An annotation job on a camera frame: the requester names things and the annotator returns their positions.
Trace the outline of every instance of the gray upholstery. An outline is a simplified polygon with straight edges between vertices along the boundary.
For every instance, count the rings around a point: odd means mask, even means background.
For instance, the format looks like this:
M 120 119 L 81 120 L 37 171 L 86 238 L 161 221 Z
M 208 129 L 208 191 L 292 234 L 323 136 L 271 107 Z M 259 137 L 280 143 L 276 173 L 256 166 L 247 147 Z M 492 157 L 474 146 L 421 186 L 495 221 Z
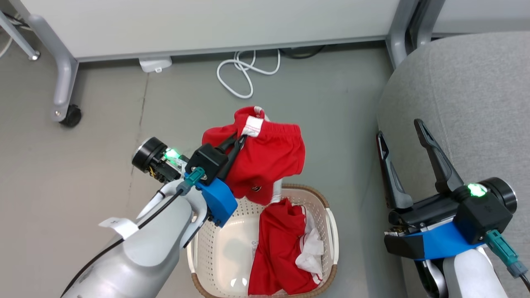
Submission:
M 414 51 L 385 87 L 378 123 L 415 200 L 436 191 L 414 118 L 427 124 L 464 181 L 508 181 L 518 208 L 504 235 L 530 266 L 529 115 L 530 32 L 488 33 L 441 39 Z M 488 253 L 508 296 L 527 297 L 521 280 Z M 411 290 L 409 295 L 417 296 Z

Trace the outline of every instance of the laundry basket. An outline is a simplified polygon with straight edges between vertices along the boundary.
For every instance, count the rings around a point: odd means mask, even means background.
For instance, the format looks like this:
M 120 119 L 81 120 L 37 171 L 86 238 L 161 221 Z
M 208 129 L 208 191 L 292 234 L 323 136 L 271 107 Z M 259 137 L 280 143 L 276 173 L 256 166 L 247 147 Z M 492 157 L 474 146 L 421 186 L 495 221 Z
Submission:
M 335 218 L 328 201 L 311 187 L 284 184 L 281 193 L 293 205 L 304 205 L 314 217 L 324 242 L 323 279 L 311 292 L 288 295 L 281 291 L 273 297 L 315 297 L 328 289 L 337 274 L 339 235 Z M 236 211 L 222 229 L 212 222 L 204 223 L 187 247 L 193 283 L 206 298 L 248 297 L 250 271 L 258 244 L 259 218 L 264 206 L 246 198 L 237 202 Z

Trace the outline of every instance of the glowing green led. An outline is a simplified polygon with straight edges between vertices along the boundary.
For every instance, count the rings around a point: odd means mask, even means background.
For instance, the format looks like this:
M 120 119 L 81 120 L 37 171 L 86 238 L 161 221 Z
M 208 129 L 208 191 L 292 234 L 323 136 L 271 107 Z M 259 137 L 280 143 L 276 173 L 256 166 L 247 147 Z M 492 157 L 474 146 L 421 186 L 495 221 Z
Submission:
M 180 154 L 175 151 L 175 149 L 169 149 L 164 154 L 167 159 L 177 159 L 180 157 Z
M 486 194 L 486 192 L 488 192 L 486 187 L 476 183 L 469 184 L 467 188 L 469 188 L 471 195 L 475 197 L 482 197 Z

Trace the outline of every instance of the red and white garment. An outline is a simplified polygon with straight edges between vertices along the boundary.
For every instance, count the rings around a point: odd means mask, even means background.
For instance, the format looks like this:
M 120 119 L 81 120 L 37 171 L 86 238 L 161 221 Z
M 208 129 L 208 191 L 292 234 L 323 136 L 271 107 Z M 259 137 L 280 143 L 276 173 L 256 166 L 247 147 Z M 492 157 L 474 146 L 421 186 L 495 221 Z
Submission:
M 249 295 L 273 295 L 283 289 L 287 294 L 307 293 L 322 281 L 318 231 L 305 207 L 293 206 L 288 199 L 270 204 L 260 215 L 259 242 L 249 278 Z
M 260 107 L 242 108 L 234 123 L 207 130 L 202 143 L 218 146 L 237 133 L 248 135 L 225 183 L 236 198 L 247 197 L 261 205 L 281 199 L 281 179 L 300 174 L 304 167 L 305 146 L 300 127 L 269 121 Z

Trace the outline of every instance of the metal leg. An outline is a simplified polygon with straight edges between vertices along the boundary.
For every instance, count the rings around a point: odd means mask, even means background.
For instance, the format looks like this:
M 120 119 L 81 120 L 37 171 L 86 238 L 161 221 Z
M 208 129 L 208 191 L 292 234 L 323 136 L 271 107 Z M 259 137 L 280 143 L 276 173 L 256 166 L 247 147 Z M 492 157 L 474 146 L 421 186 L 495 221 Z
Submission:
M 31 23 L 35 33 L 57 63 L 58 75 L 51 117 L 54 121 L 62 121 L 68 111 L 79 62 L 72 56 L 43 17 L 31 14 L 26 20 Z
M 20 32 L 11 24 L 11 22 L 5 17 L 5 15 L 0 11 L 0 27 L 2 27 L 7 34 L 13 38 L 13 40 L 22 48 L 26 54 L 28 54 L 28 59 L 37 60 L 39 59 L 39 51 L 35 51 L 30 44 L 22 37 Z
M 423 0 L 410 25 L 412 45 L 417 49 L 431 41 L 432 30 L 445 0 Z
M 397 5 L 394 20 L 386 36 L 386 48 L 390 54 L 390 60 L 394 69 L 407 57 L 405 33 L 417 5 L 418 0 L 401 0 Z

